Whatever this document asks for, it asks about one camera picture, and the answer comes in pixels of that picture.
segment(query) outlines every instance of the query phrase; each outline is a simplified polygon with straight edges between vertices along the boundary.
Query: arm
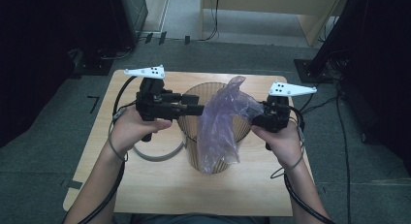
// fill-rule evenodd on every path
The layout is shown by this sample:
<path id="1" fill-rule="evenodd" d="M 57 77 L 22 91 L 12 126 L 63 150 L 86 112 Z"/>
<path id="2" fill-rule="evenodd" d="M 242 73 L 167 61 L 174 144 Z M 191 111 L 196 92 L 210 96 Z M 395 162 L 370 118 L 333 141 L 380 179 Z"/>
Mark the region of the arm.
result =
<path id="1" fill-rule="evenodd" d="M 169 120 L 142 121 L 135 108 L 128 107 L 115 122 L 111 131 L 111 142 L 119 155 L 124 158 L 127 151 L 142 137 L 149 133 L 157 133 L 171 125 Z M 106 142 L 64 223 L 79 223 L 103 202 L 117 179 L 121 164 L 122 160 L 112 151 L 109 142 Z M 92 223 L 111 223 L 114 205 L 115 195 Z"/>
<path id="2" fill-rule="evenodd" d="M 270 145 L 272 152 L 278 158 L 278 162 L 287 173 L 293 190 L 300 199 L 328 218 L 304 160 L 302 159 L 297 166 L 292 169 L 301 157 L 297 124 L 290 121 L 287 128 L 282 129 L 278 133 L 270 133 L 259 126 L 252 126 L 251 129 L 257 136 Z M 302 209 L 293 199 L 291 199 L 291 206 L 296 223 L 322 223 Z"/>

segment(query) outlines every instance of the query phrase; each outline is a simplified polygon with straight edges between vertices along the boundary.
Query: transparent bag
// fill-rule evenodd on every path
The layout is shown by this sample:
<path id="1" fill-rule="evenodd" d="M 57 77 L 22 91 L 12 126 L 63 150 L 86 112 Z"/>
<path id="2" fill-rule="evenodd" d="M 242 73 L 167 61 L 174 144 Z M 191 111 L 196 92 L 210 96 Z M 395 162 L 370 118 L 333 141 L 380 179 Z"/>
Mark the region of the transparent bag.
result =
<path id="1" fill-rule="evenodd" d="M 249 133 L 251 120 L 264 112 L 262 104 L 239 90 L 244 81 L 242 76 L 232 78 L 205 104 L 199 117 L 197 156 L 203 174 L 211 174 L 220 161 L 239 163 L 238 142 Z"/>

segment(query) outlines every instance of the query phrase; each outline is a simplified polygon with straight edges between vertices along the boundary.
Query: table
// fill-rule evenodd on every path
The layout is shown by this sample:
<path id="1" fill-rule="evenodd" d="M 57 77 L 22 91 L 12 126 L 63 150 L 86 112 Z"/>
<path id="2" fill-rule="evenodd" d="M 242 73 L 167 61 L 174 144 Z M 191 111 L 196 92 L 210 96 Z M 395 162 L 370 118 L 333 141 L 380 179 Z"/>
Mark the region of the table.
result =
<path id="1" fill-rule="evenodd" d="M 202 82 L 228 83 L 235 76 L 167 72 L 165 88 L 184 93 Z M 275 80 L 286 82 L 283 77 L 276 76 L 243 76 L 246 80 L 240 89 L 258 101 L 267 99 L 269 88 Z M 79 160 L 74 181 L 85 182 L 88 178 L 107 139 L 115 97 L 128 78 L 122 70 L 114 72 Z M 135 99 L 141 81 L 136 78 L 129 84 L 120 105 Z M 151 142 L 137 143 L 136 147 L 145 154 L 159 156 L 171 152 L 181 141 L 182 134 L 174 121 L 170 129 L 154 134 Z M 290 198 L 283 178 L 269 178 L 280 165 L 275 156 L 265 149 L 264 141 L 250 132 L 239 148 L 239 156 L 240 163 L 231 165 L 224 172 L 202 175 L 189 164 L 184 149 L 164 162 L 145 161 L 131 150 L 114 211 L 291 216 Z M 79 190 L 69 188 L 63 205 L 65 210 L 70 208 L 78 194 Z"/>
<path id="2" fill-rule="evenodd" d="M 200 2 L 201 38 L 204 32 L 204 9 L 215 9 L 216 1 Z M 305 39 L 313 46 L 330 16 L 334 15 L 335 10 L 340 11 L 339 6 L 345 5 L 345 2 L 346 0 L 219 0 L 218 10 L 298 15 Z"/>

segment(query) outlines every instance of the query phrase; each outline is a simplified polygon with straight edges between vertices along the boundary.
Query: wooden desk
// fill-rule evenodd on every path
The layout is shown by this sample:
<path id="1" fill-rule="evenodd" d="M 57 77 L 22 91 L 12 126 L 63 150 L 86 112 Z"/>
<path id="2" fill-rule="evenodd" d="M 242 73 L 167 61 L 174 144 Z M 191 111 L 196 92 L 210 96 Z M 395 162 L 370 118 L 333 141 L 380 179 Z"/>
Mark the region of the wooden desk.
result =
<path id="1" fill-rule="evenodd" d="M 204 9 L 215 9 L 217 0 L 200 2 L 200 37 L 204 32 Z M 218 10 L 298 15 L 300 26 L 310 46 L 317 41 L 324 25 L 341 0 L 219 0 Z"/>
<path id="2" fill-rule="evenodd" d="M 235 76 L 168 72 L 165 88 L 184 93 L 197 84 L 207 81 L 228 83 Z M 261 101 L 267 99 L 275 80 L 286 82 L 282 77 L 244 76 L 246 80 L 240 89 Z M 107 139 L 115 97 L 128 78 L 122 70 L 114 72 L 79 161 L 75 181 L 85 182 L 88 178 Z M 129 84 L 120 105 L 135 99 L 141 80 L 136 78 Z M 175 121 L 170 129 L 153 135 L 150 143 L 137 143 L 137 147 L 146 154 L 158 156 L 171 152 L 181 141 L 182 135 Z M 290 198 L 283 178 L 269 178 L 280 165 L 265 149 L 265 143 L 250 132 L 240 146 L 239 156 L 239 164 L 231 165 L 220 174 L 206 176 L 188 163 L 184 149 L 164 162 L 145 161 L 131 150 L 118 188 L 115 211 L 291 216 Z M 69 189 L 63 205 L 65 210 L 70 208 L 78 193 L 77 189 Z"/>

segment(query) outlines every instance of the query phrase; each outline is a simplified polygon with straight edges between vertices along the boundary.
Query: floor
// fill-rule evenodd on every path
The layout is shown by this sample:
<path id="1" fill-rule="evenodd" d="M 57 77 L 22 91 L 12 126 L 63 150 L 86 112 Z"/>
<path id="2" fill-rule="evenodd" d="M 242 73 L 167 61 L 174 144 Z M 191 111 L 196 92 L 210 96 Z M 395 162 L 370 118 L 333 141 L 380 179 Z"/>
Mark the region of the floor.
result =
<path id="1" fill-rule="evenodd" d="M 167 32 L 166 38 L 182 40 L 190 36 L 191 40 L 199 40 L 208 38 L 214 29 L 215 10 L 205 10 L 201 37 L 200 0 L 147 0 L 147 7 L 143 36 L 153 33 L 159 37 L 161 32 Z M 218 32 L 210 41 L 310 48 L 296 15 L 219 10 L 217 17 Z M 323 39 L 333 24 L 332 17 L 322 33 Z M 319 41 L 313 47 L 320 46 Z"/>
<path id="2" fill-rule="evenodd" d="M 199 39 L 199 2 L 168 0 L 158 29 L 144 34 L 159 35 L 167 31 L 169 39 L 185 36 Z M 115 60 L 111 71 L 158 63 L 175 71 L 194 69 L 208 73 L 246 74 L 251 68 L 253 74 L 277 74 L 295 83 L 300 79 L 293 59 L 301 55 L 311 58 L 316 53 L 315 48 L 307 45 L 295 16 L 219 12 L 218 19 L 219 35 L 211 41 L 254 46 L 208 43 L 185 46 L 172 40 L 159 46 L 152 41 L 139 44 L 139 50 L 134 50 L 132 56 Z M 209 35 L 213 27 L 210 13 L 205 20 Z M 96 103 L 90 97 L 104 97 L 110 78 L 83 76 L 66 80 L 30 130 L 1 148 L 0 223 L 61 223 L 68 184 L 101 106 L 101 100 Z M 322 84 L 311 105 L 334 96 L 334 85 Z M 293 102 L 296 107 L 302 107 L 306 100 L 296 97 Z M 352 223 L 410 223 L 411 183 L 402 161 L 382 145 L 364 145 L 359 138 L 362 131 L 348 104 L 345 101 L 338 104 L 328 104 L 304 117 L 306 153 L 318 192 L 332 219 L 336 223 L 348 223 L 346 198 L 350 188 Z M 346 128 L 349 158 L 345 153 L 339 109 Z M 346 173 L 348 159 L 351 174 Z M 129 223 L 130 215 L 116 213 L 115 219 L 116 223 Z M 271 223 L 293 222 L 291 218 L 273 217 Z"/>

